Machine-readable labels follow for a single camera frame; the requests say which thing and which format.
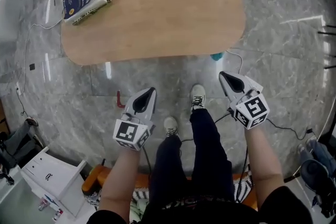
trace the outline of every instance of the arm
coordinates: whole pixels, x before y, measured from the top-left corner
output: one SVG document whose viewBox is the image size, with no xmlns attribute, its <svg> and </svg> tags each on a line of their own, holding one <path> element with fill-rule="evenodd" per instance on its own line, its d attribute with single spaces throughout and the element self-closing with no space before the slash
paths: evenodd
<svg viewBox="0 0 336 224">
<path fill-rule="evenodd" d="M 262 129 L 254 127 L 245 130 L 245 138 L 260 209 L 266 198 L 284 185 L 281 165 Z"/>
<path fill-rule="evenodd" d="M 126 223 L 129 223 L 130 220 L 130 203 L 138 173 L 139 160 L 139 151 L 123 148 L 101 192 L 99 210 L 115 212 Z"/>
</svg>

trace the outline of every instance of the blue object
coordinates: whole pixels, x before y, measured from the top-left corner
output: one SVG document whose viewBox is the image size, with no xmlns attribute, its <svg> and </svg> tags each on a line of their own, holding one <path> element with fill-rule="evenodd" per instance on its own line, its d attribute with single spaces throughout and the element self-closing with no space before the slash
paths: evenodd
<svg viewBox="0 0 336 224">
<path fill-rule="evenodd" d="M 223 53 L 220 52 L 218 54 L 211 54 L 211 58 L 214 59 L 215 61 L 220 60 L 220 58 L 223 57 Z"/>
</svg>

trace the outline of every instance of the electrical outlet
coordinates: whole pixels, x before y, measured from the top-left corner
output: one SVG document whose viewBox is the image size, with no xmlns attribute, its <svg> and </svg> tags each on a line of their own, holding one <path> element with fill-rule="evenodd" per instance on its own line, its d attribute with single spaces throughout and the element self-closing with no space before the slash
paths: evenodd
<svg viewBox="0 0 336 224">
<path fill-rule="evenodd" d="M 20 88 L 19 82 L 16 83 L 15 91 L 17 91 L 18 95 L 21 95 L 21 88 Z"/>
</svg>

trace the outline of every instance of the black and white marker cube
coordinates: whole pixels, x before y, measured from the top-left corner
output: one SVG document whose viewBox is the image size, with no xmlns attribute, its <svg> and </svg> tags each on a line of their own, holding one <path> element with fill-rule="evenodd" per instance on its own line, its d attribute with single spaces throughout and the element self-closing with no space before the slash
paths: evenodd
<svg viewBox="0 0 336 224">
<path fill-rule="evenodd" d="M 132 150 L 139 151 L 151 135 L 147 125 L 123 120 L 117 120 L 115 124 L 113 139 Z"/>
<path fill-rule="evenodd" d="M 236 105 L 234 118 L 240 121 L 246 129 L 251 129 L 264 122 L 269 113 L 267 102 L 262 94 Z"/>
</svg>

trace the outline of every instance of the drawer handle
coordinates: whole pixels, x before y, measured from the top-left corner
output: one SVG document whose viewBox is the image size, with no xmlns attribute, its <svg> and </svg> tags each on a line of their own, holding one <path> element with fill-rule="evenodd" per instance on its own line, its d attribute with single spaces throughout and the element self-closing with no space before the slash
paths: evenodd
<svg viewBox="0 0 336 224">
<path fill-rule="evenodd" d="M 48 174 L 47 176 L 46 176 L 46 181 L 49 181 L 49 178 L 52 176 L 52 174 Z"/>
</svg>

